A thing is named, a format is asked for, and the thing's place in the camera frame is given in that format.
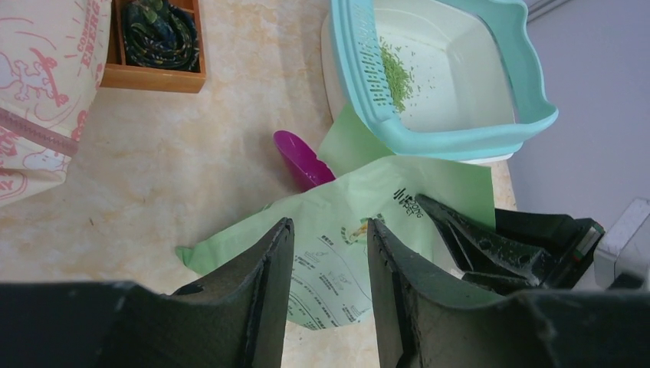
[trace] dark patterned fabric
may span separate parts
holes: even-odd
[[[168,0],[133,0],[122,9],[126,63],[198,71],[199,38],[192,18]]]

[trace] wooden tray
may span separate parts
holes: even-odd
[[[196,94],[205,83],[205,56],[201,35],[199,0],[169,0],[170,4],[188,12],[196,23],[199,34],[199,71],[166,71],[152,67],[126,65],[122,36],[122,6],[129,0],[113,0],[113,14],[110,23],[110,41],[106,70],[101,87],[127,88],[131,90],[162,90]]]

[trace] teal and white litter box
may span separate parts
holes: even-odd
[[[522,0],[331,0],[321,33],[332,116],[350,102],[394,153],[506,159],[550,126]],[[413,75],[397,113],[379,39]]]

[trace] purple scoop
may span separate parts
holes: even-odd
[[[273,141],[302,192],[335,179],[327,165],[319,161],[316,153],[297,135],[278,130],[273,134]]]

